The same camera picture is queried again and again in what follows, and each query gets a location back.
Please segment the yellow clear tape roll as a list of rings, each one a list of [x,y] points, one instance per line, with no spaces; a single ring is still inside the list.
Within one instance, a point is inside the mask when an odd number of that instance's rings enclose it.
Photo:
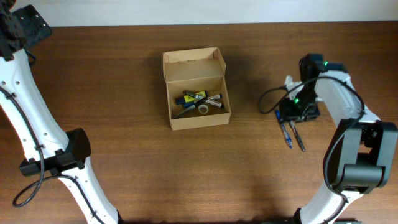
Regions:
[[[198,110],[201,114],[207,114],[209,112],[209,107],[205,104],[199,105]]]

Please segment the black sharpie permanent marker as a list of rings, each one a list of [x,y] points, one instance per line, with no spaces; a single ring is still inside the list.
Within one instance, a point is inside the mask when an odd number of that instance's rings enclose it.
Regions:
[[[181,111],[178,115],[176,115],[174,118],[178,119],[181,116],[183,116],[184,114],[188,113],[189,111],[197,108],[199,105],[203,104],[208,98],[204,97],[202,99],[199,99],[198,101],[194,102],[194,104],[192,104],[191,106],[189,106],[188,108],[185,108],[183,111]]]

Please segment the blue whiteboard marker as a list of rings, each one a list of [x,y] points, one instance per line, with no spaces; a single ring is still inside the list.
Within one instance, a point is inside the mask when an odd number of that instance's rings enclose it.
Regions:
[[[219,107],[219,108],[222,108],[222,107],[223,107],[223,104],[222,104],[221,102],[218,101],[218,100],[220,100],[221,98],[222,98],[222,94],[218,94],[218,95],[215,95],[215,96],[210,96],[210,97],[208,97],[208,99],[206,100],[206,102],[207,102],[208,104],[210,104],[210,105],[213,105],[213,106],[217,106],[217,107]],[[193,102],[189,102],[189,103],[183,104],[183,107],[184,107],[184,108],[188,108],[189,106],[191,106],[192,104],[194,104],[194,102],[196,102],[196,101],[198,101],[198,98],[196,98],[196,100],[193,101]]]

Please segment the yellow highlighter black cap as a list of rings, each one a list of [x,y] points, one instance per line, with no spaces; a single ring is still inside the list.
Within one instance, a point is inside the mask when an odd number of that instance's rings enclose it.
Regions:
[[[197,95],[201,95],[201,96],[208,96],[208,92],[207,91],[200,91],[200,92],[196,92]],[[175,99],[175,104],[176,105],[183,105],[185,103],[189,103],[189,102],[193,102],[195,101],[196,98],[189,96],[189,95],[184,95],[184,96],[180,96],[178,98]]]

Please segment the black whiteboard marker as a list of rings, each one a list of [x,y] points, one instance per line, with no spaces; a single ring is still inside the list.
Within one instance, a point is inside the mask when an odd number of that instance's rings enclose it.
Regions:
[[[194,93],[191,91],[185,91],[185,94],[187,96],[192,97],[195,101],[202,100],[202,102],[208,103],[210,105],[217,106],[219,108],[223,107],[223,104],[221,102],[217,101],[222,98],[222,94],[218,94],[218,95],[210,96],[210,97],[208,97],[206,95],[202,95],[202,94],[197,94],[197,93]]]

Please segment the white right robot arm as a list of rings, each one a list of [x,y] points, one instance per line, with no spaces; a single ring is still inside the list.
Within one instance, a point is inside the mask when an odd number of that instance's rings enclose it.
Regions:
[[[280,121],[311,121],[326,105],[336,131],[323,159],[323,182],[311,201],[298,208],[294,223],[335,223],[355,200],[386,185],[397,144],[397,126],[381,121],[354,89],[342,63],[321,54],[299,61],[299,82],[286,79]]]

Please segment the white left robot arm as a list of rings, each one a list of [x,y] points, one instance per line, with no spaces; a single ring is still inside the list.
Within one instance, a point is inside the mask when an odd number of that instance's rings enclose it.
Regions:
[[[88,223],[122,223],[118,210],[106,198],[91,165],[91,147],[81,128],[65,132],[54,120],[35,84],[31,66],[36,57],[29,47],[52,30],[31,4],[12,10],[15,1],[1,1],[1,107],[24,150],[19,170],[38,181],[21,190],[32,193],[16,208],[27,205],[41,185],[59,179],[68,188]]]

